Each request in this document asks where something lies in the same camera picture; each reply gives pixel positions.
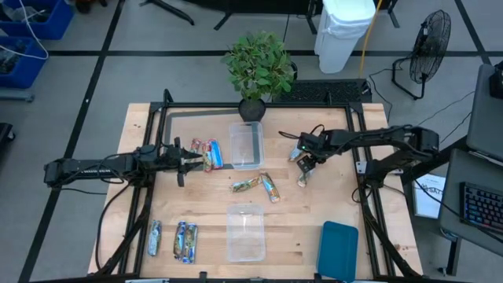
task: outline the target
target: fan stand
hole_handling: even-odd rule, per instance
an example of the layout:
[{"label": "fan stand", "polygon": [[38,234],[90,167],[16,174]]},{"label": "fan stand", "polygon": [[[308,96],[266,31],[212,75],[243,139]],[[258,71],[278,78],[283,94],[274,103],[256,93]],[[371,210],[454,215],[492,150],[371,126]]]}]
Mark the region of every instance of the fan stand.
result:
[{"label": "fan stand", "polygon": [[392,77],[391,77],[391,81],[396,85],[398,86],[398,88],[400,88],[401,90],[403,90],[406,94],[410,95],[415,101],[418,100],[418,99],[421,99],[424,97],[424,87],[426,85],[426,79],[428,78],[428,75],[424,74],[421,76],[421,81],[422,81],[422,84],[421,84],[421,95],[418,97],[416,95],[414,95],[413,93],[411,93],[409,90],[407,90],[405,87],[401,86],[399,83],[396,82],[396,79],[395,79],[395,75],[396,75],[396,64],[398,63],[402,63],[403,61],[407,61],[409,60],[410,57],[406,57],[406,58],[402,58],[402,59],[398,59],[396,60],[395,62],[393,62],[393,72],[392,72]]}]

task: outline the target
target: green plant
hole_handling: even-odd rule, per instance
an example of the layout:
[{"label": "green plant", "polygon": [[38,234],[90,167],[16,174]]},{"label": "green plant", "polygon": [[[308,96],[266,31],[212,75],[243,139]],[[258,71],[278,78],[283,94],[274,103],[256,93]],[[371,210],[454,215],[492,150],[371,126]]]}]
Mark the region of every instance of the green plant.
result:
[{"label": "green plant", "polygon": [[267,94],[274,98],[292,88],[290,56],[272,32],[239,38],[222,61],[229,67],[229,81],[243,99],[258,100]]}]

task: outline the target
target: computer keyboard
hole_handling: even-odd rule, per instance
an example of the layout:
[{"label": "computer keyboard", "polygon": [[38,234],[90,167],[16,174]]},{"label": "computer keyboard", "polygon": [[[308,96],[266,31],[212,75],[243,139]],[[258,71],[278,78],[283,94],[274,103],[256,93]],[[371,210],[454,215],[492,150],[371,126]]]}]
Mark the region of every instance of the computer keyboard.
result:
[{"label": "computer keyboard", "polygon": [[461,183],[462,221],[503,234],[503,193],[495,189]]}]

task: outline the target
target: gray floor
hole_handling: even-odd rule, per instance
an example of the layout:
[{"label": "gray floor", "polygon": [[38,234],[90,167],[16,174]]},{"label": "gray floor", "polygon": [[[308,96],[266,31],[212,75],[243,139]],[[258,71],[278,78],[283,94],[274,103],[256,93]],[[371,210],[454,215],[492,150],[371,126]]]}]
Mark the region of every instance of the gray floor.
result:
[{"label": "gray floor", "polygon": [[[93,7],[89,15],[76,14],[65,37],[44,42],[49,50],[101,50],[118,0],[108,0],[108,8]],[[212,28],[223,13],[201,9],[178,0],[169,1],[195,21],[185,21],[155,6],[138,6],[126,0],[110,50],[225,50],[246,31],[267,30],[285,36],[289,50],[312,50],[315,36],[306,20],[296,15],[232,15],[220,31]],[[502,51],[501,25],[497,20],[503,4],[499,0],[463,1],[483,46]],[[395,13],[401,28],[380,14],[368,50],[411,50],[419,25],[431,12],[444,9],[452,18],[448,50],[476,51],[476,47],[454,0],[401,0]],[[358,76],[359,57],[351,57],[346,68],[335,75],[319,71],[315,56],[295,56],[299,79],[336,79]],[[367,57],[365,76],[389,68],[395,57]],[[493,64],[503,58],[492,57]],[[52,56],[30,89],[36,98],[30,104],[0,101],[0,121],[12,123],[17,132],[0,164],[0,274],[2,281],[17,281],[49,190],[42,183],[43,164],[62,157],[83,97],[97,63],[94,56]],[[393,103],[390,124],[419,123],[433,112],[475,88],[481,57],[446,57],[436,76],[428,83],[425,99],[412,101],[391,85],[389,72],[374,76],[379,92]],[[131,102],[158,101],[169,88],[176,101],[239,101],[226,81],[227,71],[216,56],[195,57],[106,57],[90,103],[75,158],[99,158],[116,151],[127,105]],[[408,72],[398,79],[419,92]],[[375,102],[382,102],[374,95]],[[472,97],[438,114],[424,126],[443,138],[470,111]],[[468,123],[450,136],[442,147],[462,137]],[[444,175],[445,168],[436,171]],[[74,187],[102,191],[100,182],[80,182]],[[58,201],[43,243],[32,280],[79,277],[86,274],[104,197],[64,192]],[[445,266],[450,243],[423,230],[420,219],[413,219],[424,272],[441,277],[436,271]],[[503,258],[466,243],[462,248],[457,279],[495,282],[503,277]]]}]

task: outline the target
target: blue bin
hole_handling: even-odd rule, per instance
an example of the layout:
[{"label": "blue bin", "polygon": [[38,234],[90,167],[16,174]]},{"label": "blue bin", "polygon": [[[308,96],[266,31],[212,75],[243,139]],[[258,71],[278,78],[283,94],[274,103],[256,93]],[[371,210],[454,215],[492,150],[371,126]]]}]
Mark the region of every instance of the blue bin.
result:
[{"label": "blue bin", "polygon": [[[17,9],[19,0],[5,0],[6,6]],[[47,7],[51,9],[49,19],[44,23],[30,23],[31,29],[39,39],[61,39],[72,20],[72,8],[64,0],[23,0],[25,7]],[[24,22],[0,21],[0,28],[11,36],[30,36],[31,32]]]},{"label": "blue bin", "polygon": [[[22,41],[26,45],[25,54],[37,57],[44,57],[46,55],[40,49],[39,44],[32,38],[0,36],[0,45],[2,46],[15,46],[19,41]],[[14,66],[14,69],[9,74],[0,74],[0,86],[22,89],[30,87],[37,78],[37,75],[39,75],[44,63],[46,63],[46,60],[20,57],[16,66]]]}]

